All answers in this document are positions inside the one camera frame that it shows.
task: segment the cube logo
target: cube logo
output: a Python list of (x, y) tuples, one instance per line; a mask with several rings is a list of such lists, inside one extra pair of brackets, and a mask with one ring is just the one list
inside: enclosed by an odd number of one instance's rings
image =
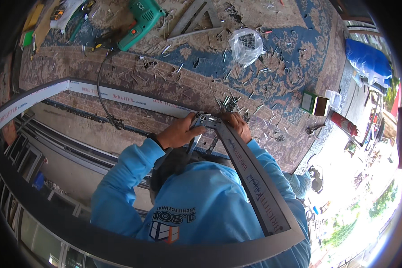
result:
[(150, 237), (155, 241), (164, 240), (166, 243), (171, 244), (179, 239), (179, 227), (166, 225), (162, 222), (151, 222)]

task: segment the power cord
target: power cord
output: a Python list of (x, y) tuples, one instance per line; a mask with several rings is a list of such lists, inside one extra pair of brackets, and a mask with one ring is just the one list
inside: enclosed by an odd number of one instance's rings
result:
[(101, 76), (101, 71), (102, 71), (102, 69), (103, 69), (104, 62), (106, 62), (106, 60), (107, 60), (109, 57), (112, 57), (112, 56), (114, 56), (114, 55), (117, 54), (117, 53), (118, 53), (118, 50), (116, 50), (116, 51), (110, 51), (110, 53), (108, 53), (108, 55), (106, 56), (106, 58), (104, 59), (104, 61), (101, 63), (100, 70), (98, 71), (98, 78), (97, 78), (97, 93), (98, 93), (98, 98), (100, 99), (101, 106), (103, 106), (103, 109), (104, 109), (104, 111), (105, 111), (106, 114), (107, 114), (107, 118), (108, 118), (109, 122), (115, 127), (115, 129), (121, 130), (120, 128), (118, 128), (118, 127), (116, 126), (113, 117), (112, 117), (112, 116), (109, 114), (109, 112), (107, 111), (106, 106), (105, 106), (104, 103), (103, 103), (103, 98), (101, 97), (101, 93), (100, 93), (100, 76)]

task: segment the man's left hand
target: man's left hand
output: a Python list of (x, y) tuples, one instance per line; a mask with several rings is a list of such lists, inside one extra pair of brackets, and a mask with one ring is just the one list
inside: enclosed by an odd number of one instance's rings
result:
[(191, 130), (192, 120), (195, 113), (190, 112), (185, 118), (177, 119), (169, 127), (156, 136), (162, 148), (177, 148), (189, 143), (191, 139), (205, 132), (205, 127), (198, 126)]

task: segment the black cable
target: black cable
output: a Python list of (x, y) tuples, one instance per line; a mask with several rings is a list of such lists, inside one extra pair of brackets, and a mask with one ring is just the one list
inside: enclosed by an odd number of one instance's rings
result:
[(111, 116), (111, 115), (109, 114), (109, 112), (107, 111), (106, 106), (104, 106), (103, 98), (101, 97), (101, 93), (100, 93), (100, 76), (101, 76), (101, 71), (102, 71), (102, 69), (103, 69), (103, 64), (104, 64), (104, 62), (106, 62), (106, 60), (107, 60), (107, 57), (106, 57), (106, 58), (104, 59), (104, 61), (101, 63), (100, 70), (98, 71), (98, 79), (97, 79), (97, 93), (98, 93), (98, 98), (100, 99), (101, 106), (103, 106), (103, 109), (104, 109), (104, 111), (105, 111), (106, 114), (107, 114), (107, 118), (109, 119), (109, 122), (112, 123), (112, 125), (115, 127), (115, 129), (121, 130), (120, 128), (118, 128), (118, 127), (115, 125), (115, 122), (114, 122), (112, 116)]

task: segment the man's hand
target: man's hand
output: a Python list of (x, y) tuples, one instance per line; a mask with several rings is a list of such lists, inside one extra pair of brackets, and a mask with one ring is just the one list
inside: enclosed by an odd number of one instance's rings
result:
[(247, 144), (252, 140), (249, 126), (241, 118), (239, 113), (225, 113), (222, 115), (222, 120), (228, 122), (240, 135), (243, 141)]
[(205, 127), (198, 126), (191, 130), (194, 112), (190, 112), (185, 118), (177, 119), (169, 127), (156, 136), (162, 148), (177, 148), (189, 143), (191, 139), (205, 132)]

